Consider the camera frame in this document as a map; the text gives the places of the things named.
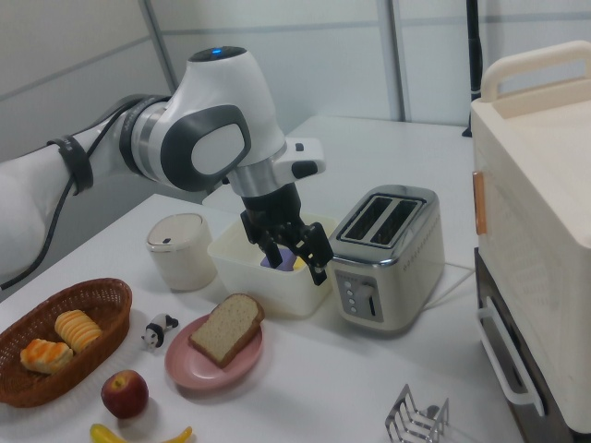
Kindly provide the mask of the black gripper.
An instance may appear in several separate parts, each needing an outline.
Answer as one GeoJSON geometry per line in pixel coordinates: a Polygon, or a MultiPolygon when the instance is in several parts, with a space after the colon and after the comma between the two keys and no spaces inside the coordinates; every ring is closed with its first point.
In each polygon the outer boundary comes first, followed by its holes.
{"type": "Polygon", "coordinates": [[[306,225],[301,220],[301,200],[295,183],[263,196],[242,197],[242,202],[245,210],[240,219],[247,239],[264,253],[272,269],[277,269],[283,259],[268,230],[284,226],[281,244],[304,261],[316,286],[327,280],[325,269],[333,258],[329,238],[319,222],[306,225]]]}

